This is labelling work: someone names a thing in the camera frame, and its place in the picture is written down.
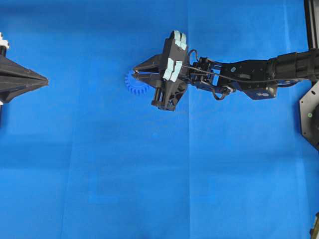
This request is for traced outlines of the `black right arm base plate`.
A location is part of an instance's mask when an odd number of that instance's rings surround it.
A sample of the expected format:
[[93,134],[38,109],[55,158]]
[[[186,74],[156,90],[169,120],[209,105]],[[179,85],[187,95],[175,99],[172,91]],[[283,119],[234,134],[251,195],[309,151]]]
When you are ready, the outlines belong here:
[[300,99],[302,136],[319,150],[319,83],[316,82]]

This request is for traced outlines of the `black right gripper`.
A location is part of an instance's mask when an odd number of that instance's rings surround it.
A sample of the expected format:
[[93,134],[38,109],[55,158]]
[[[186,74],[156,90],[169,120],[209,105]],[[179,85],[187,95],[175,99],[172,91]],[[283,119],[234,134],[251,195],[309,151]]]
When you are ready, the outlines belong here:
[[174,111],[187,90],[187,83],[180,79],[186,75],[183,65],[187,62],[187,50],[186,35],[174,30],[165,40],[162,54],[133,67],[134,72],[149,72],[134,73],[133,77],[157,88],[152,105],[160,110]]

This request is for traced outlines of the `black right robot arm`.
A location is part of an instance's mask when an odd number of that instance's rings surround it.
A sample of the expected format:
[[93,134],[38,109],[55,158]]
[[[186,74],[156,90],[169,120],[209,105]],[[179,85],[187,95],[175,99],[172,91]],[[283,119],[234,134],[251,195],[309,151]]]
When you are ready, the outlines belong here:
[[272,99],[278,88],[300,81],[319,80],[319,50],[293,52],[268,60],[222,63],[205,57],[191,62],[186,35],[174,30],[164,42],[161,54],[133,68],[132,77],[155,89],[152,105],[174,111],[189,85],[211,92],[221,101],[236,91],[253,100]]

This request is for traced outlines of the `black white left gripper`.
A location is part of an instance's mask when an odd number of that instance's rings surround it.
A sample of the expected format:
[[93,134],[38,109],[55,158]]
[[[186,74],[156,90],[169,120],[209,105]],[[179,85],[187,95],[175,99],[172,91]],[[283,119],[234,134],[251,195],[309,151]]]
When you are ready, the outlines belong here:
[[0,32],[0,101],[9,103],[13,98],[48,85],[48,79],[6,58],[9,42]]

